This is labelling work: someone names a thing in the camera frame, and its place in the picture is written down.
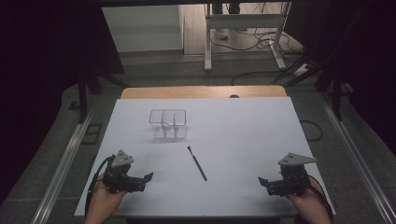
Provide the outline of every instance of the gray carpet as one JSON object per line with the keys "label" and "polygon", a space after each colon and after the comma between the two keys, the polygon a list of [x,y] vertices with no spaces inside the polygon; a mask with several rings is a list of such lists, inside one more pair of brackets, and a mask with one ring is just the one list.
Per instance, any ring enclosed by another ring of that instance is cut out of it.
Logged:
{"label": "gray carpet", "polygon": [[[270,54],[214,55],[213,70],[210,73],[204,71],[203,57],[146,56],[145,60],[140,61],[134,60],[134,57],[121,55],[126,76],[115,77],[135,87],[229,86],[234,77],[246,72],[276,71],[276,63]],[[278,74],[251,74],[238,78],[234,85],[266,85]],[[385,223],[332,126],[318,93],[315,92],[313,87],[315,80],[315,77],[311,77],[295,87],[287,88],[287,93],[293,101],[299,119],[314,121],[323,130],[323,137],[318,141],[309,142],[309,146],[318,159],[318,168],[337,213],[334,217],[335,223]],[[95,139],[89,135],[84,137],[83,142],[86,144],[80,145],[78,149],[47,223],[83,222],[83,217],[74,217],[73,214],[114,104],[121,93],[121,89],[113,83],[102,78],[100,81],[104,86],[104,91],[99,95],[89,94],[88,96],[90,104],[97,102],[91,124],[102,125],[97,143],[90,145]],[[77,101],[77,86],[64,92],[63,106],[47,138],[1,206],[0,223],[30,223],[32,221],[70,137],[76,129],[79,112],[69,110],[69,106]],[[378,183],[387,193],[391,203],[396,204],[396,180],[393,178],[396,175],[395,157],[355,112],[347,98],[342,101],[342,116]],[[302,126],[307,138],[319,136],[318,128],[307,123],[303,123]],[[125,223],[125,220],[114,217],[107,223]],[[290,218],[283,218],[282,223],[292,222]]]}

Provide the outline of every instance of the black curtain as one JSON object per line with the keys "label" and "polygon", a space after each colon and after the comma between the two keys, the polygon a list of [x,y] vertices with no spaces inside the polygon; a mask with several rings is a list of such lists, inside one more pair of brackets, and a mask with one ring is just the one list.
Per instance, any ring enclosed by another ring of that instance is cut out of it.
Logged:
{"label": "black curtain", "polygon": [[123,74],[100,7],[0,3],[1,201],[47,135],[65,89],[96,67]]}

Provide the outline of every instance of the white tabletop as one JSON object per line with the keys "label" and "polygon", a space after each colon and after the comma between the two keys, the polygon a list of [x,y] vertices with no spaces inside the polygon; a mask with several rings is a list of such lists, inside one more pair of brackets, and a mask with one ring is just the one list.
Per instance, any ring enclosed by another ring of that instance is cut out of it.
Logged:
{"label": "white tabletop", "polygon": [[[186,110],[187,138],[154,138],[149,124],[154,109]],[[144,192],[123,199],[115,215],[126,217],[293,216],[292,204],[269,196],[258,176],[281,179],[277,162],[289,152],[312,157],[289,97],[118,100],[76,216],[84,216],[87,188],[99,164],[120,149],[134,157],[129,176],[154,173]],[[318,167],[305,169],[326,192]]]}

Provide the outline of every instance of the metal frame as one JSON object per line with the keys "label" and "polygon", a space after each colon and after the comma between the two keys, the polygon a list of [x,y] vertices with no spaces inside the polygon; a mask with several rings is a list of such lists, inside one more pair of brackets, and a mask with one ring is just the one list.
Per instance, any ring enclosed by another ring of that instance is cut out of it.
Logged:
{"label": "metal frame", "polygon": [[276,28],[276,35],[270,41],[271,51],[275,57],[280,70],[286,69],[282,55],[279,52],[279,39],[285,25],[290,2],[285,2],[280,14],[259,14],[259,15],[211,15],[210,4],[206,7],[206,42],[205,42],[205,71],[212,70],[212,49],[210,41],[211,29],[237,29],[244,28]]}
{"label": "metal frame", "polygon": [[341,141],[344,144],[349,158],[355,165],[356,170],[361,176],[361,180],[363,181],[364,185],[372,196],[373,201],[375,202],[379,213],[382,215],[382,218],[384,218],[385,223],[396,223],[396,214],[392,208],[392,205],[390,204],[387,195],[376,181],[367,163],[364,161],[363,156],[361,155],[359,149],[356,147],[352,137],[349,135],[343,121],[340,121],[332,112],[332,104],[330,103],[330,99],[328,98],[327,93],[322,92],[319,94],[319,97],[319,100],[323,103],[323,107],[326,110],[334,129],[337,131]]}
{"label": "metal frame", "polygon": [[70,139],[69,144],[67,145],[64,155],[59,162],[58,168],[56,168],[55,174],[53,175],[53,178],[51,179],[49,186],[47,187],[46,193],[44,194],[40,205],[35,211],[35,216],[33,217],[33,220],[31,222],[32,224],[47,223],[52,208],[55,205],[59,192],[61,191],[62,185],[64,184],[64,180],[67,177],[70,166],[72,165],[73,160],[77,154],[82,137],[84,136],[88,124],[90,123],[96,105],[97,99],[94,99],[92,108],[88,113],[87,117],[82,123],[79,123],[77,125],[77,128],[75,129],[73,136]]}

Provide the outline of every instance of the human hand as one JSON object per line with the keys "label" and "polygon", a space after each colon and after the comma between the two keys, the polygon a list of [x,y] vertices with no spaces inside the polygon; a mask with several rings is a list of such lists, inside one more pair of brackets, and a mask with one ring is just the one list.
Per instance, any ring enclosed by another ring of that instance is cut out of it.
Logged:
{"label": "human hand", "polygon": [[[324,192],[320,187],[320,184],[312,177],[309,177],[312,187],[317,189],[322,195]],[[299,197],[294,194],[285,195],[289,199],[294,207],[297,209],[299,215],[310,224],[332,224],[332,221],[327,214],[326,208],[321,202],[319,196],[312,190],[307,189],[305,193]]]}
{"label": "human hand", "polygon": [[126,191],[120,191],[116,194],[110,193],[102,182],[102,179],[103,175],[99,175],[95,187],[93,188],[90,208],[85,217],[85,224],[104,223],[117,210],[122,198],[127,193]]}

